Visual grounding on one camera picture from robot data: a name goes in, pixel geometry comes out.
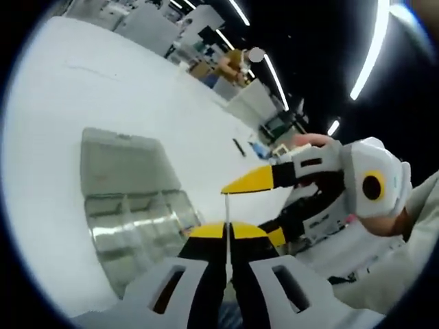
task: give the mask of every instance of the black circular lens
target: black circular lens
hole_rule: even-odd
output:
[[[369,200],[376,200],[381,194],[381,184],[375,176],[367,176],[363,181],[363,193]]]

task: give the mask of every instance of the yellow jaw tip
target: yellow jaw tip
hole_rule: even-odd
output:
[[[272,166],[264,166],[252,170],[233,183],[225,186],[222,194],[253,193],[271,190],[274,187]]]

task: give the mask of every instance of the cardboard box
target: cardboard box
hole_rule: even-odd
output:
[[[196,64],[191,70],[190,74],[193,77],[196,77],[197,79],[200,79],[202,77],[205,77],[210,72],[212,72],[212,68],[205,62],[201,61],[198,64]]]

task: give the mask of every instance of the finger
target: finger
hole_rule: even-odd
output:
[[[329,141],[332,141],[331,137],[321,134],[297,134],[293,136],[293,145],[295,146],[303,146],[306,144],[323,146]]]

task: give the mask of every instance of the black rubber pad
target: black rubber pad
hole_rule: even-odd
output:
[[[294,163],[286,162],[272,166],[273,185],[276,187],[290,187],[297,183]]]

